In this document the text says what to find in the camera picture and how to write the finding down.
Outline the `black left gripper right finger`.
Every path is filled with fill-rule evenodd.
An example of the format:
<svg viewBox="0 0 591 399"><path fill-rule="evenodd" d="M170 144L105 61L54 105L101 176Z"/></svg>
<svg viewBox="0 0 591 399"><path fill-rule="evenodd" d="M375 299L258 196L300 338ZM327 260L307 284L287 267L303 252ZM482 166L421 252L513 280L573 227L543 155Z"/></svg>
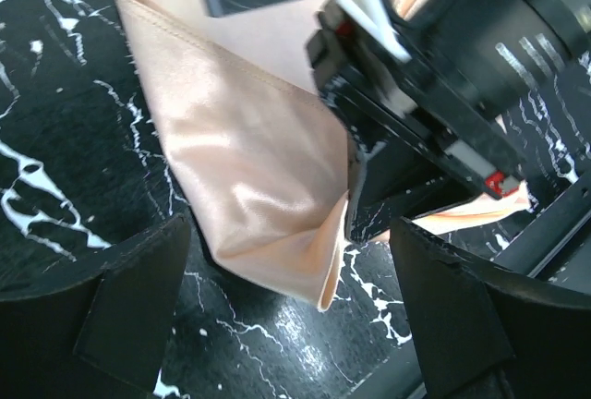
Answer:
<svg viewBox="0 0 591 399"><path fill-rule="evenodd" d="M430 398L587 398L590 297L398 219L390 247Z"/></svg>

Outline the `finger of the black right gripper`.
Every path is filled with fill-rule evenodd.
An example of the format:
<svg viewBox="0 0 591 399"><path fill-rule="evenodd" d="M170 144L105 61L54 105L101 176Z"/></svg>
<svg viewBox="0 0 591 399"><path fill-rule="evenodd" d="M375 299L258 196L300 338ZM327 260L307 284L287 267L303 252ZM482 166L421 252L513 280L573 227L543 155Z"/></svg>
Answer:
<svg viewBox="0 0 591 399"><path fill-rule="evenodd" d="M347 153L344 234L350 242L368 242L394 218L415 220L476 199L475 192L400 139L379 140L369 148L349 135Z"/></svg>

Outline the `peach satin napkin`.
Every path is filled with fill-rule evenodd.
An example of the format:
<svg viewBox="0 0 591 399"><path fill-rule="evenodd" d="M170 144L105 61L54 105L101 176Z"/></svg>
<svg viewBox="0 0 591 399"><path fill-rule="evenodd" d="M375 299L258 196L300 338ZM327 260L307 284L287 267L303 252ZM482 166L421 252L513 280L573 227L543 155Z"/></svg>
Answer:
<svg viewBox="0 0 591 399"><path fill-rule="evenodd" d="M211 18L203 0L115 0L163 153L215 263L329 308L350 208L348 142L305 43L322 0Z"/></svg>

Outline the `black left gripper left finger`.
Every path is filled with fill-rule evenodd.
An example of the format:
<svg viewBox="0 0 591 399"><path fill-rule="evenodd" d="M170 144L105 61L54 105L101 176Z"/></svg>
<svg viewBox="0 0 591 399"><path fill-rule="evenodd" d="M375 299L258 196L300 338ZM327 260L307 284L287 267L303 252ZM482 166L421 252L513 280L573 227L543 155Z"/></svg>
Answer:
<svg viewBox="0 0 591 399"><path fill-rule="evenodd" d="M1 292L3 394L150 394L191 227L177 214Z"/></svg>

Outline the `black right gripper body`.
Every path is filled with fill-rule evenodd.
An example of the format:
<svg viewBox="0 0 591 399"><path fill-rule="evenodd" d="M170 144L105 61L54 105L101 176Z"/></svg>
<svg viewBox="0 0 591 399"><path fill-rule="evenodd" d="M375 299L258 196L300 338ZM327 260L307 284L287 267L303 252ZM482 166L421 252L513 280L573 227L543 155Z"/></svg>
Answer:
<svg viewBox="0 0 591 399"><path fill-rule="evenodd" d="M321 100L359 144L400 139L476 195L513 193L525 158L494 120L589 48L590 0L427 0L410 19L381 1L411 59L329 0L307 46Z"/></svg>

